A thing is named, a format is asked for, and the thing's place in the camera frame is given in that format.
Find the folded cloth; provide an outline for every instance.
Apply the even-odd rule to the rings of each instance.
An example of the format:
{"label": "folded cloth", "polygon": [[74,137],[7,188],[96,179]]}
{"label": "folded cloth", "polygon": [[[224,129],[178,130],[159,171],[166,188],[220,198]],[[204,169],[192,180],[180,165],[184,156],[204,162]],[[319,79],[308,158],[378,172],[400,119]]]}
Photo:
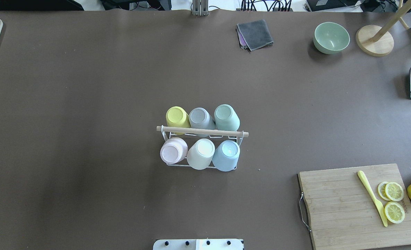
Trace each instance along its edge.
{"label": "folded cloth", "polygon": [[273,38],[264,19],[236,26],[250,51],[273,44]]}

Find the brown table surface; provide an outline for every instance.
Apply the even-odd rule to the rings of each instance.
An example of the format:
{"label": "brown table surface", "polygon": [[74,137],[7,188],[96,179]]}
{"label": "brown table surface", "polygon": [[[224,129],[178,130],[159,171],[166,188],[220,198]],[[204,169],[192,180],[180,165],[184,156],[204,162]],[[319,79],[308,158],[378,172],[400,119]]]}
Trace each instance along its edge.
{"label": "brown table surface", "polygon": [[[354,36],[390,17],[0,12],[0,249],[145,250],[208,237],[311,249],[300,171],[397,163],[411,184],[411,33],[395,24],[381,58]],[[241,50],[236,24],[262,18],[274,45]],[[348,30],[342,53],[313,46],[325,21]],[[238,169],[166,166],[155,129],[166,110],[223,103],[250,133]]]}

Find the black device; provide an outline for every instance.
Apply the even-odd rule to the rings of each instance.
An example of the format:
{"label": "black device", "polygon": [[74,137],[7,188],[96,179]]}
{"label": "black device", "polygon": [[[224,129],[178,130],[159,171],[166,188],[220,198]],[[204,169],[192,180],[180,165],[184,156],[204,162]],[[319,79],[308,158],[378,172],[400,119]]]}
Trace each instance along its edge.
{"label": "black device", "polygon": [[307,0],[310,11],[355,6],[358,0]]}
{"label": "black device", "polygon": [[398,5],[394,0],[365,0],[361,9],[364,12],[396,12]]}
{"label": "black device", "polygon": [[[105,10],[110,10],[114,8],[121,8],[129,10],[130,3],[138,3],[143,0],[101,0],[102,5],[104,5]],[[146,2],[151,6],[151,8],[157,10],[165,10],[164,7],[158,0],[146,0]]]}
{"label": "black device", "polygon": [[84,8],[73,0],[0,0],[0,10],[71,11]]}

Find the metal bracket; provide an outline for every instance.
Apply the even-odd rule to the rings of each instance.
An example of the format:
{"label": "metal bracket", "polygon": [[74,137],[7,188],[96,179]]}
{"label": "metal bracket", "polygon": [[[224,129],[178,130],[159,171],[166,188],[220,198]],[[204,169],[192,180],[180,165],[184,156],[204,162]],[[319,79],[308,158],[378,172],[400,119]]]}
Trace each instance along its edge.
{"label": "metal bracket", "polygon": [[191,13],[193,16],[208,16],[208,0],[193,0]]}
{"label": "metal bracket", "polygon": [[156,240],[153,250],[244,250],[243,239]]}

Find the cup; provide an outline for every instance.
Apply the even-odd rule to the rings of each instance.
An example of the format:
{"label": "cup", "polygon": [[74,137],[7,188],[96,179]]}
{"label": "cup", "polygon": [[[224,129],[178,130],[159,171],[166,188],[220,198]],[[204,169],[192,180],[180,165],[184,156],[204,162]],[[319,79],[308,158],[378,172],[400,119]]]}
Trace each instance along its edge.
{"label": "cup", "polygon": [[215,110],[216,127],[219,130],[237,131],[240,120],[232,106],[228,104],[219,105]]}
{"label": "cup", "polygon": [[[190,112],[188,117],[190,120],[190,125],[192,128],[201,128],[204,130],[214,130],[216,129],[215,120],[210,116],[210,114],[203,108],[195,108]],[[207,137],[208,134],[197,134],[199,137]]]}
{"label": "cup", "polygon": [[187,151],[187,143],[181,138],[174,137],[162,145],[161,159],[167,164],[175,164],[186,157]]}
{"label": "cup", "polygon": [[239,145],[230,140],[223,141],[215,150],[213,165],[223,172],[234,169],[238,163],[240,154]]}
{"label": "cup", "polygon": [[207,168],[215,154],[215,144],[209,139],[199,139],[188,151],[187,162],[197,170]]}
{"label": "cup", "polygon": [[177,128],[190,128],[190,121],[188,120],[188,114],[184,109],[178,106],[171,107],[165,114],[167,120],[167,126]]}

